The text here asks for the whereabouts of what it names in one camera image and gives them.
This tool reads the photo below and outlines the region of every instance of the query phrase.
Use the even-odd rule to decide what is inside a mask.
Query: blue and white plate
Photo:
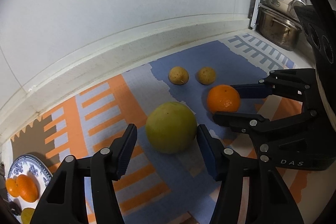
[[[51,180],[52,174],[43,162],[30,154],[21,155],[13,162],[7,178],[17,178],[21,174],[28,175],[33,179],[39,192],[39,198],[37,201],[29,203],[24,201],[20,196],[14,198],[8,194],[8,200],[14,201],[21,207],[21,209],[36,208],[41,195]]]

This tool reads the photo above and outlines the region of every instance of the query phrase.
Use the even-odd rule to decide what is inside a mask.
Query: blue gripper pad
[[[196,139],[208,174],[216,181],[221,180],[221,172],[225,169],[225,159],[222,157],[224,146],[221,141],[212,138],[204,124],[197,127]]]
[[[131,155],[137,141],[137,127],[130,123],[125,130],[124,135],[116,138],[110,146],[112,150],[112,159],[116,165],[115,174],[120,179],[126,173]]]

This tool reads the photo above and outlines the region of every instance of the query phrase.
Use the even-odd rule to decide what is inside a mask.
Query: mandarin orange
[[[207,105],[212,113],[236,112],[240,106],[240,96],[238,91],[229,85],[214,86],[209,91]]]
[[[7,192],[13,198],[17,198],[20,195],[19,191],[18,191],[18,188],[16,186],[15,179],[12,179],[12,178],[6,179],[6,189],[7,189]]]
[[[27,175],[19,175],[16,179],[16,185],[23,200],[32,203],[38,199],[37,187],[34,181]]]

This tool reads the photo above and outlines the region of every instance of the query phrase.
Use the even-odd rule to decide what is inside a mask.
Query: white wall
[[[246,28],[253,1],[0,0],[0,144],[93,81]]]

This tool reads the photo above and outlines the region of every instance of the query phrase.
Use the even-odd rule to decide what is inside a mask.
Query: pot handle
[[[274,22],[276,22],[276,23],[279,23],[279,24],[285,26],[286,28],[290,29],[290,27],[288,27],[285,23],[282,23],[281,21],[278,21],[278,20],[275,19],[275,18],[272,18],[272,21],[274,21]]]

